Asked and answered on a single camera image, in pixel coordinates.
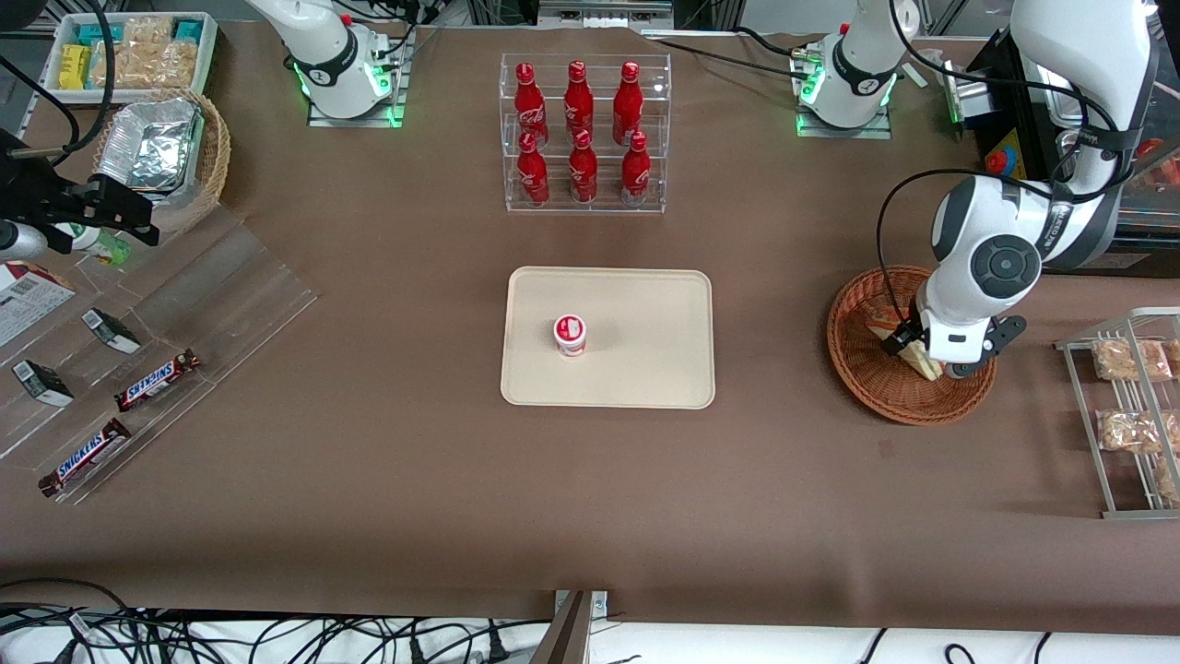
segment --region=wicker basket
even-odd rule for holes
[[[898,304],[905,310],[930,270],[890,265]],[[827,317],[827,350],[844,384],[861,403],[903,425],[948,425],[975,410],[996,381],[996,361],[969,379],[926,381],[904,361],[889,357],[865,324],[874,313],[892,308],[880,269],[850,281],[835,296]]]
[[[222,188],[225,186],[225,177],[229,175],[229,129],[221,113],[208,98],[185,88],[156,90],[151,92],[149,100],[166,101],[176,98],[188,99],[201,106],[205,116],[205,129],[197,155],[196,197],[184,206],[157,205],[152,211],[152,223],[164,232],[183,232],[212,211],[218,204]],[[112,125],[113,118],[107,120],[98,138],[98,151],[94,153],[96,170]]]

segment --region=yellow package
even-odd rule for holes
[[[61,90],[81,90],[86,86],[86,72],[88,71],[88,46],[66,44],[61,47],[61,71],[58,72],[58,87]]]

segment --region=coca-cola bottle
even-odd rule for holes
[[[520,185],[529,196],[525,202],[535,208],[545,204],[549,199],[549,171],[545,169],[545,157],[537,151],[537,137],[532,133],[520,133],[517,170],[520,171]]]
[[[573,137],[570,153],[570,196],[589,203],[598,195],[598,155],[590,146],[590,132],[583,129]]]
[[[623,63],[623,80],[615,92],[615,143],[625,146],[643,117],[643,91],[640,90],[640,65]]]
[[[570,63],[570,85],[565,88],[565,126],[570,136],[589,131],[594,139],[594,93],[586,84],[586,65],[582,60]]]
[[[631,147],[623,155],[623,188],[620,197],[629,208],[643,204],[648,196],[648,176],[651,157],[648,156],[648,134],[636,130],[631,133]]]
[[[537,147],[544,147],[545,143],[549,143],[549,125],[545,124],[545,96],[537,87],[537,77],[529,63],[517,65],[516,106],[520,131],[531,133],[537,139]]]

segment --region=red button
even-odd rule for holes
[[[988,172],[1004,172],[1008,167],[1008,155],[1004,152],[995,152],[988,156]]]

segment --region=acrylic bottle rack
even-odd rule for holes
[[[586,81],[594,93],[594,151],[598,155],[598,196],[590,203],[578,203],[570,195],[570,152],[573,144],[565,129],[563,97],[569,84],[569,65],[582,60],[586,65]],[[643,119],[640,127],[648,134],[648,155],[651,157],[648,195],[638,208],[623,204],[622,163],[627,147],[611,137],[615,91],[618,88],[623,63],[640,65],[640,87],[643,91]],[[536,72],[537,86],[545,96],[545,117],[549,143],[540,149],[549,171],[549,202],[532,206],[532,200],[520,185],[517,157],[520,155],[520,126],[516,113],[516,67],[530,63]],[[660,213],[668,204],[668,143],[671,124],[671,57],[670,55],[555,55],[544,53],[505,53],[500,60],[500,144],[504,151],[504,202],[509,210],[527,212],[610,212]]]

